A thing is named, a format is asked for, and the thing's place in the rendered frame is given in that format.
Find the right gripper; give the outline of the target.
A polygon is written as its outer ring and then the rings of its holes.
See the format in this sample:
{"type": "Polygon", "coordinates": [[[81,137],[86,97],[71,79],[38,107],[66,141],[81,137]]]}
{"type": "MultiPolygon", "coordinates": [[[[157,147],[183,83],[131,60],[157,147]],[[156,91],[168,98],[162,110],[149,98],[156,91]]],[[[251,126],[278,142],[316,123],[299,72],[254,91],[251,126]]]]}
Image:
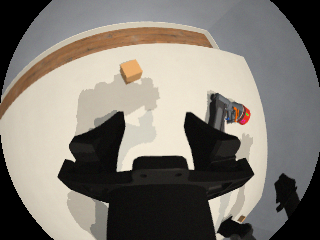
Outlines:
{"type": "Polygon", "coordinates": [[[291,177],[284,175],[284,173],[281,173],[279,179],[280,180],[277,180],[275,183],[276,204],[280,203],[279,207],[276,208],[276,211],[280,212],[283,208],[285,211],[289,211],[289,209],[296,204],[297,199],[299,199],[299,196],[297,196],[296,193],[296,181],[295,179],[291,179],[291,177]],[[283,181],[283,183],[281,183],[281,181],[283,181]]]}

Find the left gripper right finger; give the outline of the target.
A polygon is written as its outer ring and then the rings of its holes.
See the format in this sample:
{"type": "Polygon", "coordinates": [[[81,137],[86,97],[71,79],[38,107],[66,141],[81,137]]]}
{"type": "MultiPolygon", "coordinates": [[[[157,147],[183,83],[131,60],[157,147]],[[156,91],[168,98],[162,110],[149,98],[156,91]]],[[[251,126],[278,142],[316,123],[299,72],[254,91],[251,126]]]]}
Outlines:
{"type": "Polygon", "coordinates": [[[197,171],[223,172],[237,167],[239,137],[211,127],[192,112],[185,112],[184,132],[197,171]]]}

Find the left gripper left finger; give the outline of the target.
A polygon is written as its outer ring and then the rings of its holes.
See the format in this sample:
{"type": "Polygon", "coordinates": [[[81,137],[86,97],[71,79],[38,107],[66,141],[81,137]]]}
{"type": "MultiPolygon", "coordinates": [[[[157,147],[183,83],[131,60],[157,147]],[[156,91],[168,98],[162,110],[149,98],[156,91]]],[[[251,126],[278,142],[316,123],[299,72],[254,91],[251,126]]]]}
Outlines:
{"type": "Polygon", "coordinates": [[[73,136],[69,143],[69,151],[76,159],[73,167],[89,173],[116,172],[124,131],[124,111],[119,111],[99,127],[73,136]]]}

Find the small tan cube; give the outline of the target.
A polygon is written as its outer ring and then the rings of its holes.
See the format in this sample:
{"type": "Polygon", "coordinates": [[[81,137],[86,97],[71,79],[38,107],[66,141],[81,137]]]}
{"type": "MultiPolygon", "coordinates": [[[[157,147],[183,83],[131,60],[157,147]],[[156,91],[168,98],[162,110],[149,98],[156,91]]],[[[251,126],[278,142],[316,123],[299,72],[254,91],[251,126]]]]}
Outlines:
{"type": "Polygon", "coordinates": [[[120,73],[123,76],[125,84],[129,84],[140,79],[143,69],[140,68],[139,63],[135,59],[128,61],[128,63],[120,64],[120,73]]]}
{"type": "Polygon", "coordinates": [[[240,221],[240,223],[243,223],[244,219],[245,219],[245,216],[240,216],[239,220],[237,220],[237,221],[240,221]]]}

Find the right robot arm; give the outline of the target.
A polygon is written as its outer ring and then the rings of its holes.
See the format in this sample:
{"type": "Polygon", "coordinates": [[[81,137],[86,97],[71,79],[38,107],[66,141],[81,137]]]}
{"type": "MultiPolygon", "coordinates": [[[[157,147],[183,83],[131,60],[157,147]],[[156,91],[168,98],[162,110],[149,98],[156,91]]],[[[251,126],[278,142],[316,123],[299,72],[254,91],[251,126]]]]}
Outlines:
{"type": "MultiPolygon", "coordinates": [[[[289,211],[285,211],[287,212],[288,219],[291,217],[293,211],[295,211],[299,203],[300,200],[297,199],[296,204],[293,205],[289,211]]],[[[236,221],[231,219],[232,216],[223,221],[216,233],[220,233],[220,235],[224,237],[231,237],[231,240],[256,240],[255,237],[252,236],[253,228],[251,224],[245,223],[240,225],[240,223],[236,223],[236,221]]]]}

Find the grey hose nozzle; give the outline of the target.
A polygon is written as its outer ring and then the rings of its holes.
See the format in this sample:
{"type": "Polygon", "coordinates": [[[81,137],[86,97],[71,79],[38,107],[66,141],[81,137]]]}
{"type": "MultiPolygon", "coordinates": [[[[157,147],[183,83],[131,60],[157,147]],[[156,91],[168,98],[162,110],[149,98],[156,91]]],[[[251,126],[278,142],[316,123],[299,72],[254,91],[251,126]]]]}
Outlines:
{"type": "Polygon", "coordinates": [[[227,133],[227,124],[244,125],[248,123],[251,112],[243,104],[236,103],[236,101],[231,103],[227,97],[221,96],[220,93],[212,93],[211,100],[208,124],[213,128],[227,133]]]}

